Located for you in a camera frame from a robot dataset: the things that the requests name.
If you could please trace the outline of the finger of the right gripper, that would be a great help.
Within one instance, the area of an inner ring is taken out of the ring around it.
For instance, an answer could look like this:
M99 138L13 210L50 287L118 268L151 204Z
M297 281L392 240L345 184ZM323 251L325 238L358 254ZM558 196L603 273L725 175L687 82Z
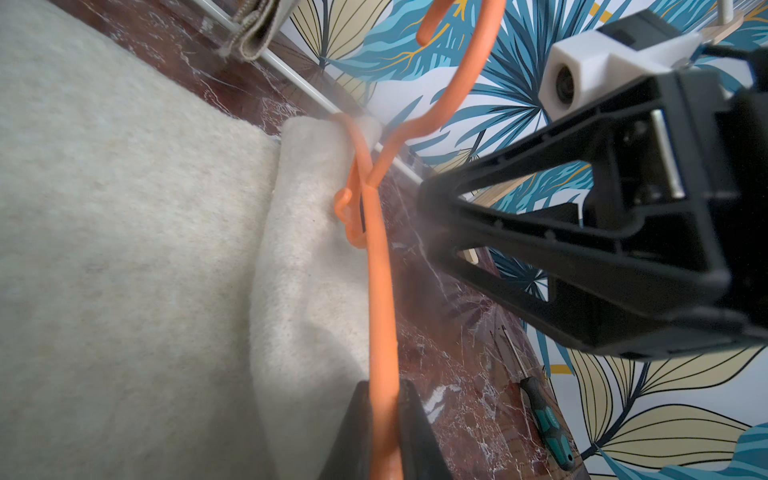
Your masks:
M559 279L550 282L548 301L538 299L460 259L458 245L451 239L431 245L431 262L557 343L584 353L653 361L767 345L765 337L740 335L714 325L645 318Z

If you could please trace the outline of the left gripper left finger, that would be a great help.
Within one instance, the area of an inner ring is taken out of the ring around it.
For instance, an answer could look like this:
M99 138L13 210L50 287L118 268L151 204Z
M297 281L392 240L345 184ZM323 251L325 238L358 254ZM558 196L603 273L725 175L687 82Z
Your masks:
M373 450L373 412L369 382L359 382L339 427L320 480L369 480Z

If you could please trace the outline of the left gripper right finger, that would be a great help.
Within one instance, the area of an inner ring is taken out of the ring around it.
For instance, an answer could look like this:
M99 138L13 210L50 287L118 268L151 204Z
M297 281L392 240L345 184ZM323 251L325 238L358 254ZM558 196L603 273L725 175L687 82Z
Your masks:
M424 411L415 385L400 381L399 446L405 480L451 480L452 475Z

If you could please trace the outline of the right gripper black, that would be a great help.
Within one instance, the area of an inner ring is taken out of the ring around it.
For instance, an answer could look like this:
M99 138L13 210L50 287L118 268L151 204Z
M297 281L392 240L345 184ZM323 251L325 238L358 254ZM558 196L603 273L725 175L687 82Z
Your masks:
M419 214L462 234L496 228L534 236L552 227L608 240L707 240L716 204L732 196L721 131L739 193L728 240L734 294L754 323L765 324L767 50L715 47L713 54L745 62L752 86L731 97L712 71L633 80L428 180Z

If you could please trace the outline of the orange plastic hanger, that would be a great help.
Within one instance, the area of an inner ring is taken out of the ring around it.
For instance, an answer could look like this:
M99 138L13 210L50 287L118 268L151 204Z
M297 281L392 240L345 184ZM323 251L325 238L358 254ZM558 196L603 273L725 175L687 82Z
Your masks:
M406 141L424 137L443 126L477 81L497 38L506 4L482 3L467 50L442 96L422 116L398 126L377 159L356 122L345 114L335 120L346 129L354 148L347 183L334 196L334 211L348 242L367 253L369 280L369 381L371 430L367 437L370 479L403 479L405 456L400 437L398 341L392 274L379 186Z

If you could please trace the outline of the beige wool scarf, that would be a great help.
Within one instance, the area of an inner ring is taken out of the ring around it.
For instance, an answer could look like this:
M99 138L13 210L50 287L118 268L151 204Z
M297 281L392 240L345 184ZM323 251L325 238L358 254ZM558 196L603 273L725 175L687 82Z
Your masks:
M1 475L315 479L368 370L340 125L279 140L1 5Z

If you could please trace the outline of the brown plaid scarf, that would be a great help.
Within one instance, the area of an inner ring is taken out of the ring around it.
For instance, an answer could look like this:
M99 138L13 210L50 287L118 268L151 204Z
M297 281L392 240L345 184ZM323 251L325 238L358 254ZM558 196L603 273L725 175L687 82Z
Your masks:
M246 0L239 3L233 22L235 31L220 50L225 58L255 61L288 20L296 0Z

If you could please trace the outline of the green black screwdriver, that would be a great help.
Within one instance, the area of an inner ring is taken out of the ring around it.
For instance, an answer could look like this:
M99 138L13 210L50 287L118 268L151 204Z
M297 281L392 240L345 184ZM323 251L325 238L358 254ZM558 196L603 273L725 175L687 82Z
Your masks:
M552 403L544 394L541 382L527 373L509 330L503 323L495 327L493 337L512 382L516 383L528 398L532 419L542 445L560 469L573 470L576 466L576 455L571 449L565 427L558 420Z

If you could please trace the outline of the wooden clothes rack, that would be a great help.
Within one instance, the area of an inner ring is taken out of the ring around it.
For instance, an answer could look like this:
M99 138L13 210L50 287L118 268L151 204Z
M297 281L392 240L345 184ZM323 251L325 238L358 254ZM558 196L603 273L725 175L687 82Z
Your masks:
M204 1L209 27L235 31L241 1ZM274 68L292 92L321 114L375 118L386 133L426 113L453 78L481 5L454 1L424 40L426 1L298 1L255 61ZM722 27L713 1L510 1L492 53L453 116L433 133L406 142L397 163L410 177L442 172L489 155L549 123L538 98L545 64L558 41L649 10L683 33L701 32L751 48L767 37L767 5L738 1L734 25Z

